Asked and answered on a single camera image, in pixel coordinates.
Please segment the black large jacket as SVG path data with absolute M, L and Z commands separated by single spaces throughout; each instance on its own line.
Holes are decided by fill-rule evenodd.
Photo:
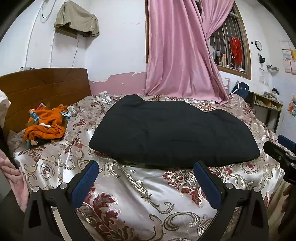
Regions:
M 117 161 L 192 168 L 254 160 L 258 145 L 248 126 L 215 109 L 205 113 L 184 101 L 146 101 L 127 95 L 96 128 L 89 147 Z

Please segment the orange clothes pile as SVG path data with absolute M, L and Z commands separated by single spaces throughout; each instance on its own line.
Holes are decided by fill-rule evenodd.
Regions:
M 72 113 L 66 105 L 50 108 L 48 104 L 41 103 L 36 109 L 30 109 L 29 115 L 23 135 L 27 149 L 60 140 L 66 133 Z

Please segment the wooden shelf desk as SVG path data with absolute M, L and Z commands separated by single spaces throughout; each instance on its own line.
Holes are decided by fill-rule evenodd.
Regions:
M 248 92 L 247 104 L 254 111 L 255 116 L 269 129 L 276 133 L 283 105 L 255 92 Z

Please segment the navy blue backpack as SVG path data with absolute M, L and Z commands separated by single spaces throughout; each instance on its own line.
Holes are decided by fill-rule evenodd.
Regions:
M 237 82 L 229 94 L 230 95 L 237 94 L 243 99 L 246 99 L 249 94 L 249 86 L 244 82 Z

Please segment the floral satin bed cover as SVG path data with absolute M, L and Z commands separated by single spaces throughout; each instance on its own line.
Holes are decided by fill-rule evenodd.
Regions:
M 216 210 L 206 200 L 192 169 L 161 170 L 118 161 L 88 147 L 106 112 L 124 95 L 87 96 L 69 106 L 72 116 L 61 141 L 28 150 L 24 130 L 8 137 L 10 152 L 21 166 L 29 190 L 56 188 L 69 182 L 89 161 L 99 164 L 99 175 L 78 216 L 95 240 L 198 240 Z M 259 121 L 247 103 L 231 95 L 225 105 L 195 99 L 143 96 L 148 101 L 184 101 L 205 113 L 222 109 L 250 129 L 260 150 L 250 162 L 210 168 L 224 183 L 239 189 L 258 187 L 268 208 L 283 181 L 280 165 L 263 150 L 277 136 Z

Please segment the red hanging garment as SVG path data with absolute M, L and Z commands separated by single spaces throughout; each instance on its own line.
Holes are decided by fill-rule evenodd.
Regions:
M 230 50 L 234 65 L 239 66 L 243 62 L 242 44 L 238 38 L 232 37 L 229 40 Z

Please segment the wooden framed barred window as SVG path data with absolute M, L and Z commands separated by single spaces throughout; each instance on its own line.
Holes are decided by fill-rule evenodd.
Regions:
M 218 70 L 251 79 L 250 48 L 245 25 L 236 4 L 222 26 L 210 37 L 209 46 Z

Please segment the brown wooden headboard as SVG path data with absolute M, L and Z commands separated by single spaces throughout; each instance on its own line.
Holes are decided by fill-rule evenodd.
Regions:
M 71 105 L 91 94 L 87 70 L 84 68 L 42 68 L 1 76 L 1 91 L 11 105 L 3 132 L 20 132 L 26 127 L 29 110 L 40 103 L 55 108 Z

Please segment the pink satin curtain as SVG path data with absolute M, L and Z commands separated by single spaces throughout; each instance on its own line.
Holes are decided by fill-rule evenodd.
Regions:
M 224 104 L 228 95 L 207 41 L 233 1 L 148 1 L 149 60 L 146 95 L 166 95 Z

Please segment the round wall clock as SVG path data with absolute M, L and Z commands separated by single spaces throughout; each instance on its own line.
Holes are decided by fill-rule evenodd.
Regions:
M 262 51 L 262 44 L 258 40 L 255 41 L 255 47 L 258 51 Z

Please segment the beige cloth covered wall unit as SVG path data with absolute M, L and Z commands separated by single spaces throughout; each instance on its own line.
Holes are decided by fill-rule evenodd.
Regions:
M 66 1 L 57 13 L 54 28 L 78 31 L 86 37 L 97 37 L 100 34 L 96 15 L 88 12 L 73 1 Z

